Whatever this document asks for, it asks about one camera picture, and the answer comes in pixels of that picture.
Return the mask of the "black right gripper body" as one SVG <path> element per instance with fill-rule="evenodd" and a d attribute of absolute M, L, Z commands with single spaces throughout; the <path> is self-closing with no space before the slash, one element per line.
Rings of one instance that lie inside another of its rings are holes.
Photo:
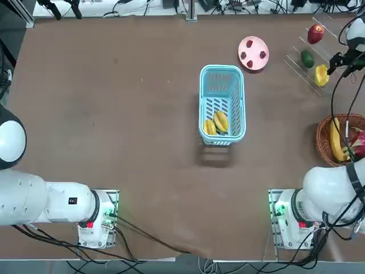
<path fill-rule="evenodd" d="M 364 52 L 358 50 L 348 50 L 346 55 L 350 58 L 350 62 L 361 61 L 361 68 L 364 68 Z"/>

